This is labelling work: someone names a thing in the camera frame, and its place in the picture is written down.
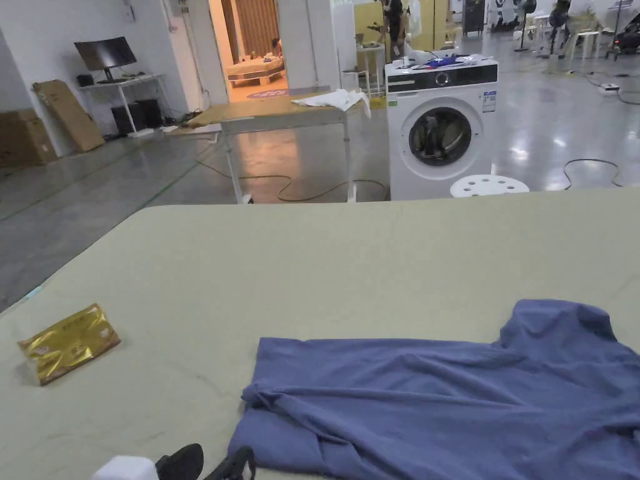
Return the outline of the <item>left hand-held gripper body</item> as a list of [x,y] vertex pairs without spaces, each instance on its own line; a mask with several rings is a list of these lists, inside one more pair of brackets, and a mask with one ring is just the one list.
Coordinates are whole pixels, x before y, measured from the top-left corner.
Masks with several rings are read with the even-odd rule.
[[155,463],[145,457],[115,456],[96,471],[93,480],[153,480],[156,479]]

